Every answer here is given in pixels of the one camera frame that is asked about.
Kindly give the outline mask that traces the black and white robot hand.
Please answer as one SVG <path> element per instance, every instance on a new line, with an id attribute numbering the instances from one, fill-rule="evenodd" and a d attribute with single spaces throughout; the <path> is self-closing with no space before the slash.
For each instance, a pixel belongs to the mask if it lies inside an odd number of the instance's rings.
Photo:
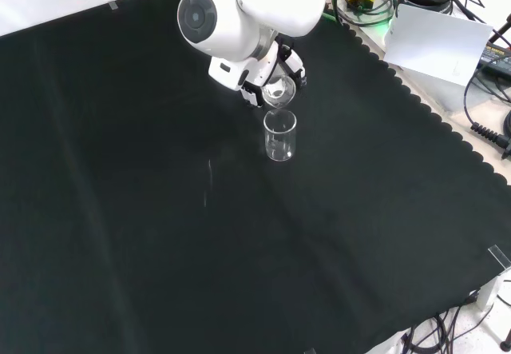
<path id="1" fill-rule="evenodd" d="M 256 107 L 268 104 L 282 108 L 307 85 L 302 59 L 281 38 L 272 43 L 260 60 L 229 62 L 213 58 L 208 72 L 222 86 L 241 92 L 243 99 Z"/>

